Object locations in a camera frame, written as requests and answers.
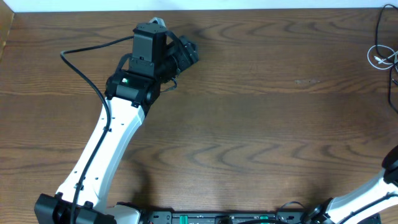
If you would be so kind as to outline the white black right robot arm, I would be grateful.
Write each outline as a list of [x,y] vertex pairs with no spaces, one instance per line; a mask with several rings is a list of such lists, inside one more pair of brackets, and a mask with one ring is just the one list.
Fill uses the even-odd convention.
[[381,171],[358,189],[329,198],[302,217],[303,223],[359,223],[397,205],[397,148],[391,149]]

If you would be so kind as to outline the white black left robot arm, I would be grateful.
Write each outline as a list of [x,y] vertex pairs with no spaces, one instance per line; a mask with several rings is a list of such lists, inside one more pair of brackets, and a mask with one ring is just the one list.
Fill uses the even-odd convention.
[[139,223],[128,205],[107,207],[113,177],[134,133],[162,93],[162,84],[198,61],[196,44],[168,30],[155,17],[131,36],[132,52],[123,55],[99,92],[102,110],[77,164],[55,195],[42,194],[34,206],[39,223]]

